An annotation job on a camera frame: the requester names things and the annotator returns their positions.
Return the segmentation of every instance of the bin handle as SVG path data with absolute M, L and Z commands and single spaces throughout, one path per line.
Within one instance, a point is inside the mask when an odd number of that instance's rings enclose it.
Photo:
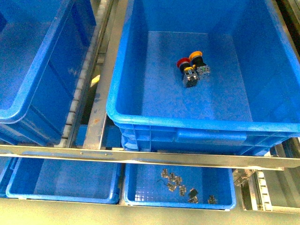
M 214 145 L 242 145 L 246 132 L 200 129 L 177 129 L 175 142 Z

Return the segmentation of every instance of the black plastic part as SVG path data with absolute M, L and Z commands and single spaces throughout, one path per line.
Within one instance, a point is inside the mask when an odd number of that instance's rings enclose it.
M 182 63 L 179 67 L 180 71 L 183 73 L 185 68 L 191 67 L 188 62 Z
M 197 85 L 197 83 L 198 83 L 198 80 L 195 79 L 194 77 L 191 77 L 191 80 L 188 81 L 188 83 L 187 83 L 187 88 L 194 87 Z
M 197 190 L 193 188 L 192 190 L 190 190 L 188 196 L 190 198 L 194 198 L 197 194 L 198 194 Z
M 196 68 L 206 66 L 201 56 L 196 56 L 195 58 L 193 58 L 192 64 L 196 65 Z

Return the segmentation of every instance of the metal clip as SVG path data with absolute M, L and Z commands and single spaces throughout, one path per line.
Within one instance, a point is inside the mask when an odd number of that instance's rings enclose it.
M 175 174 L 173 172 L 170 173 L 169 181 L 175 182 Z
M 175 189 L 177 188 L 176 185 L 171 184 L 170 182 L 167 183 L 167 187 L 169 188 L 169 191 L 175 191 Z
M 188 200 L 188 202 L 189 202 L 189 203 L 198 203 L 198 198 L 197 198 L 197 196 L 194 196 L 194 197 L 190 198 L 190 199 Z
M 217 201 L 213 195 L 210 195 L 210 198 L 208 200 L 208 204 L 216 204 Z
M 176 176 L 176 177 L 175 177 L 175 184 L 176 184 L 177 186 L 180 186 L 181 182 L 182 182 L 182 178 Z
M 186 192 L 187 192 L 187 188 L 185 185 L 179 186 L 179 195 L 180 196 L 185 196 Z
M 169 175 L 168 175 L 168 170 L 167 170 L 167 169 L 163 169 L 163 172 L 161 173 L 161 176 L 162 176 L 163 178 L 168 178 L 168 177 L 169 177 Z

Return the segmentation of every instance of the small metal part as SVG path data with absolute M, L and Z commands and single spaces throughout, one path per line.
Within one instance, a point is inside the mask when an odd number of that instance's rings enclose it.
M 193 189 L 191 189 L 191 190 L 189 191 L 188 196 L 192 199 L 192 198 L 195 197 L 197 194 L 198 194 L 197 190 L 193 188 Z
M 186 192 L 187 192 L 187 188 L 185 185 L 179 186 L 179 195 L 180 196 L 185 196 Z
M 241 186 L 256 170 L 235 169 L 233 171 L 233 182 L 236 186 Z
M 210 198 L 208 199 L 208 204 L 216 204 L 217 201 L 213 195 L 210 195 Z
M 194 87 L 197 85 L 199 76 L 192 67 L 186 68 L 183 71 L 182 75 L 182 82 L 186 88 Z
M 163 169 L 163 171 L 161 173 L 161 177 L 163 177 L 163 178 L 168 178 L 169 177 L 167 169 Z
M 175 177 L 175 184 L 176 184 L 177 186 L 180 186 L 181 182 L 182 182 L 182 178 L 176 176 L 176 177 Z
M 188 200 L 188 202 L 189 202 L 189 203 L 198 203 L 198 198 L 197 198 L 197 196 L 194 196 L 194 197 L 190 198 L 190 199 Z
M 167 183 L 167 187 L 169 188 L 169 191 L 175 191 L 175 189 L 177 188 L 176 185 L 171 184 L 170 182 Z
M 175 182 L 175 174 L 173 172 L 170 173 L 169 181 Z

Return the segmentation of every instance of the stacked bin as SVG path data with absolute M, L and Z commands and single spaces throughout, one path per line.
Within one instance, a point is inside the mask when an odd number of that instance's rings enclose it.
M 123 147 L 261 156 L 299 136 L 300 65 L 272 1 L 184 5 L 128 1 L 107 103 Z M 210 76 L 185 88 L 176 62 L 198 50 Z
M 60 142 L 95 25 L 89 0 L 1 1 L 1 141 Z

